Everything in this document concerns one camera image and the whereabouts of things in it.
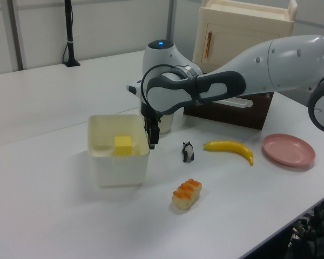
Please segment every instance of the white table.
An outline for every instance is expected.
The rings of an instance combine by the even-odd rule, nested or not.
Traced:
[[[87,123],[68,126],[0,145],[0,258],[240,258],[324,199],[324,133],[306,107],[278,93],[262,131],[176,112],[139,187],[96,187]],[[315,162],[292,169],[265,157],[262,140],[272,133],[307,141]],[[254,166],[237,154],[202,149],[215,139],[247,144]],[[193,144],[191,163],[182,161],[183,141]],[[171,196],[188,178],[203,189],[191,209],[181,211]]]
[[[138,107],[143,51],[0,74],[0,145]]]

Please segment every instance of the cabinet door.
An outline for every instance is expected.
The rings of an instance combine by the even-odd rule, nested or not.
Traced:
[[[280,35],[208,23],[205,37],[201,62],[221,67],[248,48]]]

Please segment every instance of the cream cabinet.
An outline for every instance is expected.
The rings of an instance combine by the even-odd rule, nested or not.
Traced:
[[[290,36],[298,5],[287,9],[230,0],[203,0],[199,9],[193,62],[211,72],[244,50]]]

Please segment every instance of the black pole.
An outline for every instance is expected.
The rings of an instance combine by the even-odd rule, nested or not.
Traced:
[[[65,62],[67,67],[80,66],[80,63],[75,59],[75,51],[73,48],[73,34],[72,34],[72,12],[71,0],[65,0],[65,14],[66,14],[66,29],[67,29],[67,47],[69,49],[69,61]]]

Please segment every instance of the orange handle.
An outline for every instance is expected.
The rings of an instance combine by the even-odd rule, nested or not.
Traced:
[[[205,58],[209,56],[209,48],[210,48],[210,41],[211,41],[212,32],[209,32],[207,35],[207,44],[206,44],[206,50],[205,50]]]

